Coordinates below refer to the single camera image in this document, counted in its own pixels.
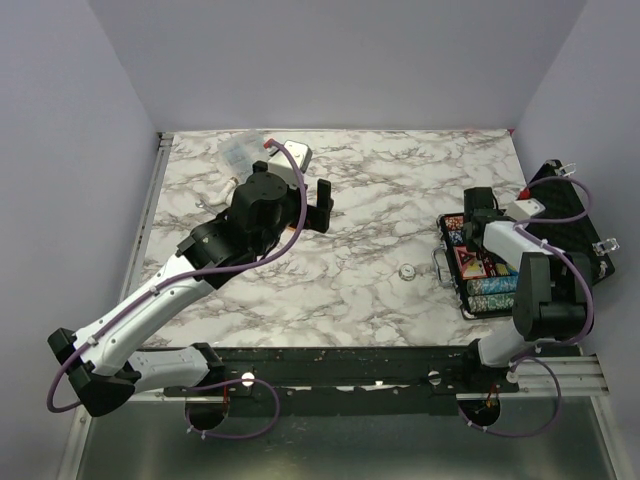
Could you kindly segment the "red playing card deck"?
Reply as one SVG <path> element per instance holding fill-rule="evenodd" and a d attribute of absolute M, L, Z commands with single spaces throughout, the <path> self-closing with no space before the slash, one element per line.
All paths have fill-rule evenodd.
<path fill-rule="evenodd" d="M 502 258 L 488 251 L 469 251 L 465 246 L 453 250 L 463 280 L 515 276 L 517 271 Z"/>

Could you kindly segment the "red triangle card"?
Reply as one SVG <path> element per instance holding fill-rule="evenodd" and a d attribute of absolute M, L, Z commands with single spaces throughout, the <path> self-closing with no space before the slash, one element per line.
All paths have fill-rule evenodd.
<path fill-rule="evenodd" d="M 463 279 L 481 278 L 484 276 L 484 266 L 474 252 L 469 252 L 465 246 L 454 248 L 455 258 Z"/>

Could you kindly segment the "white poker chip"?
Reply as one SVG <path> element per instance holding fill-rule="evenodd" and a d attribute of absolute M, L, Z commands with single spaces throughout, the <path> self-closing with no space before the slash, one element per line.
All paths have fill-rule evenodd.
<path fill-rule="evenodd" d="M 412 265 L 404 264 L 399 268 L 398 274 L 403 281 L 412 281 L 416 276 L 416 271 Z"/>

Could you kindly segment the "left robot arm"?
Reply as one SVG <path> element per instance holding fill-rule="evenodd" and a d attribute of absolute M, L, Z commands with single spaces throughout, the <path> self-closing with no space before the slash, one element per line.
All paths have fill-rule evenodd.
<path fill-rule="evenodd" d="M 318 180 L 316 202 L 309 205 L 280 176 L 266 171 L 250 175 L 235 189 L 230 206 L 195 227 L 137 291 L 90 325 L 77 331 L 60 328 L 49 336 L 80 405 L 99 417 L 150 390 L 214 393 L 223 365 L 209 345 L 145 350 L 143 344 L 234 276 L 283 255 L 277 245 L 287 228 L 326 232 L 333 205 L 327 180 Z"/>

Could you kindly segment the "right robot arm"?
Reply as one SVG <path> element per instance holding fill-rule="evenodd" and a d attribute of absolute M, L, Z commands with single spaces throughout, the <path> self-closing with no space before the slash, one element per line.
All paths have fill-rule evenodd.
<path fill-rule="evenodd" d="M 547 218 L 535 198 L 517 199 L 505 210 L 490 187 L 464 191 L 463 238 L 472 251 L 493 253 L 518 273 L 511 321 L 468 347 L 460 379 L 480 392 L 496 380 L 495 368 L 513 368 L 530 350 L 552 342 L 572 345 L 590 333 L 595 319 L 589 258 L 565 252 L 526 227 L 582 218 Z"/>

